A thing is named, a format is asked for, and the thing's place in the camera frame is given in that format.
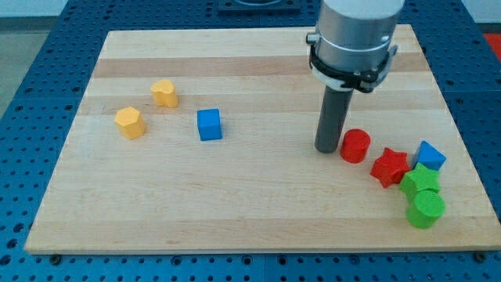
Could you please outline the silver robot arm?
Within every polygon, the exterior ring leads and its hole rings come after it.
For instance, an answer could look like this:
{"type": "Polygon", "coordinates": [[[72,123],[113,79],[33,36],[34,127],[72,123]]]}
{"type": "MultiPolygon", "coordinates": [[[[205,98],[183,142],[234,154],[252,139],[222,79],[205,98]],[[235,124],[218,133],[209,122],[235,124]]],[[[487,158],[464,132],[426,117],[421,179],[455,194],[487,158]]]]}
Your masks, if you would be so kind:
{"type": "Polygon", "coordinates": [[[391,40],[403,6],[403,0],[322,0],[305,39],[313,75],[334,91],[372,92],[398,51],[391,40]]]}

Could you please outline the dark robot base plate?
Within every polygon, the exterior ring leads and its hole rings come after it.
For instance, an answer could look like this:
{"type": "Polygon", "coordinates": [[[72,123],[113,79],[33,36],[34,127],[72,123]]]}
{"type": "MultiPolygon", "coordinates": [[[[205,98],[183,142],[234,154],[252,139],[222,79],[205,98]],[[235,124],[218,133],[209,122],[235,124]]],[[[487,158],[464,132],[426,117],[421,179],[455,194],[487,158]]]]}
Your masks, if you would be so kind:
{"type": "Polygon", "coordinates": [[[217,0],[218,14],[297,12],[300,10],[300,0],[217,0]]]}

